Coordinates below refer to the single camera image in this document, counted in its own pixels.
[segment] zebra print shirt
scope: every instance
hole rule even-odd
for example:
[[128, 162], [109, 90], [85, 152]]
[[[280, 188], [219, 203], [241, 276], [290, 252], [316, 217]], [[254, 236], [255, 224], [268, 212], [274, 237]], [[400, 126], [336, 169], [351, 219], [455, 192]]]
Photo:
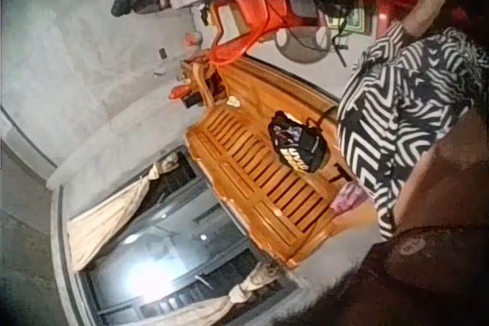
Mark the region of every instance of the zebra print shirt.
[[487, 52], [454, 28], [411, 41], [396, 23], [363, 52], [338, 109], [338, 145], [384, 238], [413, 167], [481, 99], [489, 77]]

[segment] curtain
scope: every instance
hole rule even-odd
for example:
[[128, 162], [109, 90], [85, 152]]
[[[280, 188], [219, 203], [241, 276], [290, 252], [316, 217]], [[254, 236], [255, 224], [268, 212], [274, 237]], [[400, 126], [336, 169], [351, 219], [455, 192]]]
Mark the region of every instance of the curtain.
[[211, 326], [223, 318], [233, 305], [246, 302], [254, 290], [270, 284], [279, 275], [280, 268], [277, 265], [257, 263], [244, 282], [234, 286], [227, 296], [199, 302], [166, 315], [126, 326]]
[[150, 172], [96, 207], [66, 224], [71, 267], [80, 271], [138, 210], [149, 189], [149, 182], [179, 166], [177, 155], [171, 154], [156, 162]]

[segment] concrete wall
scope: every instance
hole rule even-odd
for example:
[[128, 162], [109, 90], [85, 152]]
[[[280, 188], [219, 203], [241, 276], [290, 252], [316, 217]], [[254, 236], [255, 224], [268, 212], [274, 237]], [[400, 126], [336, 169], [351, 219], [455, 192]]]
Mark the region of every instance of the concrete wall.
[[12, 155], [0, 171], [0, 304], [7, 324], [66, 324], [50, 251], [50, 192]]
[[[2, 0], [3, 108], [56, 165], [174, 80], [182, 37], [194, 29], [187, 10], [113, 18], [112, 2]], [[167, 75], [155, 79], [161, 47]], [[13, 135], [4, 139], [16, 149]]]

